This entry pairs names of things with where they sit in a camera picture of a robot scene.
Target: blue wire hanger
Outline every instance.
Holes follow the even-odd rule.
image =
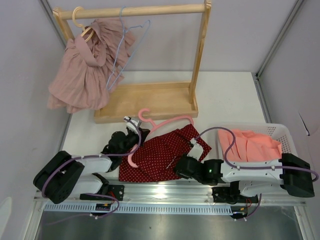
[[[119,14],[119,18],[120,18],[121,25],[122,25],[122,38],[121,38],[121,41],[120,41],[120,43],[119,43],[119,45],[118,45],[118,48],[117,48],[117,50],[116,50],[116,55],[115,55],[115,59],[114,59],[114,63],[113,63],[112,74],[109,76],[108,81],[106,82],[106,88],[108,89],[108,91],[114,86],[114,84],[115,84],[116,81],[118,80],[118,78],[119,78],[119,76],[121,75],[121,73],[124,71],[124,69],[126,68],[126,66],[128,65],[128,63],[131,61],[132,57],[135,55],[136,50],[139,48],[142,40],[145,38],[145,36],[146,36],[146,34],[147,34],[147,32],[148,32],[148,30],[149,30],[149,28],[150,28],[150,25],[151,25],[151,21],[150,21],[150,20],[147,20],[147,21],[144,22],[143,25],[131,26],[131,27],[129,27],[129,28],[126,30],[125,24],[124,24],[124,22],[123,22],[123,20],[122,20],[122,17],[121,17],[122,11],[123,11],[124,8],[126,8],[126,7],[123,6],[123,7],[121,8],[120,14]],[[115,74],[116,62],[117,62],[117,59],[118,59],[118,54],[119,54],[120,46],[121,46],[123,40],[125,39],[125,34],[126,34],[127,32],[129,32],[130,29],[134,29],[134,28],[142,28],[142,29],[143,29],[147,23],[148,23],[148,27],[146,28],[146,30],[145,30],[145,32],[144,32],[141,40],[140,40],[139,43],[136,45],[136,47],[135,47],[135,49],[133,50],[131,56],[129,57],[128,61],[126,62],[126,64],[123,66],[123,68],[122,68],[121,71],[119,72],[118,76],[115,78],[115,80],[114,80],[114,82],[112,83],[112,85],[111,85],[110,87],[108,87],[111,77]]]

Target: pink hanger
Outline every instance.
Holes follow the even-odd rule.
[[[139,116],[139,119],[142,121],[142,122],[145,122],[145,123],[151,123],[151,125],[153,126],[153,128],[151,129],[150,133],[153,133],[155,130],[161,128],[162,126],[166,125],[166,124],[169,124],[169,123],[172,123],[174,121],[177,121],[177,120],[181,120],[181,119],[188,119],[190,121],[190,123],[193,125],[194,124],[194,120],[192,119],[192,117],[188,116],[188,115],[182,115],[182,116],[176,116],[174,118],[171,118],[171,119],[168,119],[166,121],[163,121],[161,122],[160,124],[156,124],[151,118],[144,118],[142,116],[142,114],[144,112],[150,112],[150,109],[149,108],[142,108],[139,113],[138,113],[138,116]],[[135,150],[137,148],[138,145],[134,145],[134,147],[132,148],[132,151]],[[128,156],[128,163],[131,167],[133,168],[137,168],[138,166],[132,161],[132,156],[133,154],[130,154]]]

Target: wooden base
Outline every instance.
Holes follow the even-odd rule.
[[[180,115],[198,117],[196,96],[189,103],[189,81],[119,85],[111,94],[107,106],[96,110],[97,124],[123,122],[124,116],[138,117],[138,111],[149,108],[144,117],[165,120]]]

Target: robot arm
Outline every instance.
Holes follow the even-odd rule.
[[[59,151],[36,175],[33,184],[42,192],[42,195],[55,204],[63,202],[68,197],[93,200],[98,198],[86,194],[107,195],[110,188],[109,182],[98,173],[115,170],[122,162],[121,154],[127,153],[138,144],[139,135],[143,144],[150,132],[148,129],[140,128],[139,120],[130,117],[125,117],[124,120],[127,122],[127,134],[122,131],[113,133],[108,145],[103,148],[102,154],[75,157],[66,151]]]
[[[247,198],[257,194],[278,191],[287,191],[289,195],[301,198],[315,196],[311,173],[276,167],[310,169],[307,162],[293,154],[283,153],[281,159],[272,161],[233,162],[234,165],[238,164],[241,167],[257,168],[254,170],[232,167],[221,159],[210,159],[201,163],[198,162],[200,156],[184,154],[175,167],[175,173],[182,178],[193,178],[202,184],[211,186],[230,183],[230,187],[214,187],[212,189],[213,198],[218,202],[221,202],[222,198],[230,202],[245,203]],[[268,167],[268,169],[258,169],[260,167]]]

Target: metal floor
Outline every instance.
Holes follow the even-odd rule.
[[[302,240],[291,206],[262,206],[247,222],[230,216],[116,213],[95,220],[80,216],[54,225],[47,223],[74,215],[47,211],[37,240]]]

